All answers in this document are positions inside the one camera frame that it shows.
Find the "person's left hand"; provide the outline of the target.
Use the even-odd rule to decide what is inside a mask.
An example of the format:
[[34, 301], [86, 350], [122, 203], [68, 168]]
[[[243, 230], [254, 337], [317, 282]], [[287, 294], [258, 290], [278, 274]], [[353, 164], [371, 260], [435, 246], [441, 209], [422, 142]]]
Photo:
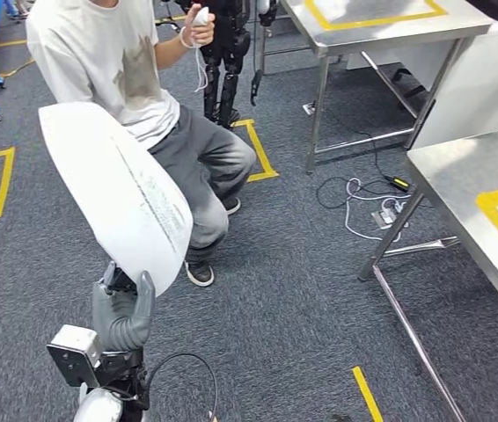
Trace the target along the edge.
[[203, 47], [213, 41], [215, 15], [201, 4], [192, 4], [179, 39], [186, 48]]

